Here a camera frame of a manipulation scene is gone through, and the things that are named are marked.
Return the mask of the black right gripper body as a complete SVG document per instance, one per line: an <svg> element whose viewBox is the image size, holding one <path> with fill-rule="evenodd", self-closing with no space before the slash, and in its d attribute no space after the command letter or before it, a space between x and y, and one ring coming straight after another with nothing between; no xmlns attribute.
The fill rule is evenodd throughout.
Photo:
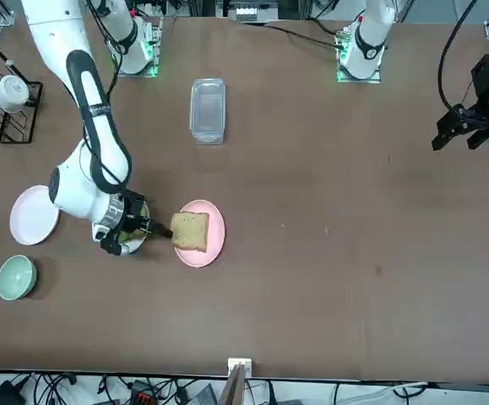
<svg viewBox="0 0 489 405"><path fill-rule="evenodd" d="M149 209L144 196L126 190L122 194L124 211L120 223L121 237L139 237L149 233Z"/></svg>

